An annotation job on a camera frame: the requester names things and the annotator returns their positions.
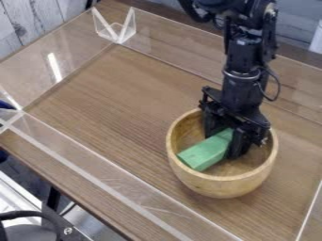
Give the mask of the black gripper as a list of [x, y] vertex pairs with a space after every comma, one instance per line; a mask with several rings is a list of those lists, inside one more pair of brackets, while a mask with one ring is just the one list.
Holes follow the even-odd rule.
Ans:
[[261, 146], [269, 122], [260, 113], [263, 102], [263, 74], [259, 70], [248, 73], [223, 71], [223, 88], [201, 88], [204, 137], [209, 138], [227, 127], [232, 129], [232, 139], [225, 157], [236, 159], [244, 155], [251, 145]]

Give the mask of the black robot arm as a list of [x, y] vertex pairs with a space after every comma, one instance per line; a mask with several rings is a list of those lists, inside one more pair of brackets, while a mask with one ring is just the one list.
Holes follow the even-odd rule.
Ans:
[[212, 23], [223, 31], [225, 64], [219, 89], [201, 88], [204, 135], [232, 130], [225, 156], [237, 158], [252, 145], [268, 138], [269, 122], [260, 112], [268, 80], [276, 75], [268, 67], [277, 49], [275, 0], [179, 0], [184, 13], [197, 23]]

